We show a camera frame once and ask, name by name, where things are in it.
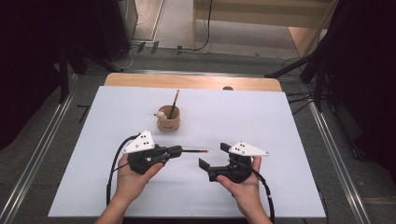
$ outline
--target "white table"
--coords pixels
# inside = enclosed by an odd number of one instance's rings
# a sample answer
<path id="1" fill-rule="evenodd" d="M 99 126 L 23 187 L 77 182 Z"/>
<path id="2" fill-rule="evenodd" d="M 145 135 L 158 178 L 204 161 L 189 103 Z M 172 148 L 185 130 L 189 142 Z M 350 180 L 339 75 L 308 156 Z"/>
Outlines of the white table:
<path id="1" fill-rule="evenodd" d="M 106 183 L 124 139 L 149 129 L 160 146 L 209 149 L 182 154 L 150 180 L 127 217 L 241 217 L 233 197 L 209 182 L 198 158 L 228 164 L 221 142 L 243 140 L 270 152 L 261 174 L 269 185 L 276 217 L 325 217 L 300 136 L 283 92 L 180 90 L 180 129 L 161 133 L 153 113 L 173 102 L 177 89 L 101 87 L 97 92 L 50 217 L 98 217 L 106 207 Z M 114 193 L 116 175 L 113 178 Z M 262 203 L 269 212 L 265 190 Z"/>

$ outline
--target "pen holder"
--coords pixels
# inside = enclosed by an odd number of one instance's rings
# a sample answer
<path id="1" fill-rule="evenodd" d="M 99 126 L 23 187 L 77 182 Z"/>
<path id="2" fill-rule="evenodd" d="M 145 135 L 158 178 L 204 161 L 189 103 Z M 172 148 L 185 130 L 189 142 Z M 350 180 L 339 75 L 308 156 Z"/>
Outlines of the pen holder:
<path id="1" fill-rule="evenodd" d="M 163 111 L 167 118 L 169 118 L 171 110 L 171 105 L 164 105 L 159 109 L 159 111 Z M 174 112 L 172 114 L 172 119 L 158 119 L 157 125 L 158 129 L 164 133 L 171 133 L 177 131 L 180 125 L 180 110 L 178 109 L 178 107 L 175 106 Z"/>

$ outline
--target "black stand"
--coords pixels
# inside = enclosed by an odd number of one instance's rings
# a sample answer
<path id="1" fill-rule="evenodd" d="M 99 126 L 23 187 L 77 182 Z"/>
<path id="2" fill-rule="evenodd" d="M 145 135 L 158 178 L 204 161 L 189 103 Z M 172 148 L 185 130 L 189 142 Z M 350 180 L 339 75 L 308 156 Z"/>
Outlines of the black stand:
<path id="1" fill-rule="evenodd" d="M 85 73 L 87 72 L 87 65 L 82 60 L 81 55 L 92 59 L 96 63 L 99 63 L 109 72 L 123 72 L 123 70 L 117 70 L 114 66 L 105 62 L 103 59 L 98 58 L 97 56 L 82 47 L 76 45 L 65 45 L 61 48 L 59 54 L 59 69 L 61 73 L 61 99 L 59 101 L 59 104 L 63 103 L 67 95 L 69 94 L 67 62 L 70 63 L 73 71 L 76 74 L 85 75 Z"/>
<path id="2" fill-rule="evenodd" d="M 317 48 L 311 54 L 277 72 L 264 76 L 272 78 L 281 77 L 287 74 L 289 71 L 306 64 L 304 71 L 300 75 L 300 80 L 303 83 L 308 83 L 312 80 L 315 74 L 318 74 L 314 102 L 318 108 L 318 111 L 321 112 L 321 91 L 328 67 L 325 62 L 328 61 L 328 57 L 332 57 L 331 49 L 336 49 L 337 38 L 342 38 L 342 35 L 338 33 L 341 33 L 341 24 L 350 14 L 352 9 L 351 6 L 353 6 L 353 4 L 345 4 L 345 1 L 339 1 L 334 11 L 334 15 L 329 25 L 327 34 L 323 37 Z"/>
<path id="3" fill-rule="evenodd" d="M 303 70 L 303 72 L 300 75 L 300 80 L 303 83 L 308 83 L 312 80 L 312 78 L 315 76 L 315 74 L 318 74 L 316 88 L 315 88 L 315 94 L 314 94 L 314 103 L 315 103 L 315 106 L 317 107 L 318 111 L 321 112 L 322 111 L 321 105 L 320 105 L 321 92 L 322 92 L 322 87 L 323 87 L 324 76 L 326 73 L 326 68 L 324 66 L 324 60 L 321 57 L 323 49 L 325 49 L 325 48 L 318 47 L 313 53 L 300 59 L 299 61 L 297 61 L 293 64 L 290 64 L 275 73 L 264 75 L 264 76 L 271 77 L 271 78 L 281 77 L 281 76 L 287 74 L 289 71 L 306 64 L 305 69 Z"/>

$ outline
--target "person's left hand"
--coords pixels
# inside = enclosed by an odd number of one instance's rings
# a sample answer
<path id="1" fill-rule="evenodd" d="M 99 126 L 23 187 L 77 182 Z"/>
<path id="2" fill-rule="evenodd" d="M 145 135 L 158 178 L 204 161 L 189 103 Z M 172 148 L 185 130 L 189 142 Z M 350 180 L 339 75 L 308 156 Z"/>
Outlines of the person's left hand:
<path id="1" fill-rule="evenodd" d="M 128 155 L 124 154 L 119 160 L 119 167 L 128 163 Z M 117 189 L 113 199 L 128 206 L 143 191 L 149 180 L 163 168 L 162 163 L 151 166 L 145 174 L 139 175 L 132 171 L 129 165 L 118 170 Z"/>

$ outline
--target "stick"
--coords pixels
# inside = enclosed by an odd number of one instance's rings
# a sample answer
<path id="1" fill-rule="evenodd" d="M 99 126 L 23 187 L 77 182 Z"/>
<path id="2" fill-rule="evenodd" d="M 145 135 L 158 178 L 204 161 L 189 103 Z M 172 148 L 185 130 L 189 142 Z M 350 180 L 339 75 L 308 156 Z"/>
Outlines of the stick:
<path id="1" fill-rule="evenodd" d="M 177 97 L 178 97 L 178 93 L 179 93 L 179 92 L 180 92 L 180 90 L 177 90 L 177 93 L 176 93 L 176 96 L 175 96 L 175 101 L 174 101 L 174 103 L 173 103 L 173 105 L 172 105 L 171 114 L 169 115 L 169 119 L 172 119 L 172 115 L 173 115 L 173 112 L 174 112 L 174 110 L 175 110 L 176 101 L 177 101 Z"/>
<path id="2" fill-rule="evenodd" d="M 198 149 L 198 150 L 195 150 L 195 149 L 192 149 L 192 150 L 188 150 L 188 149 L 183 149 L 183 152 L 209 152 L 208 150 L 204 150 L 204 149 Z"/>

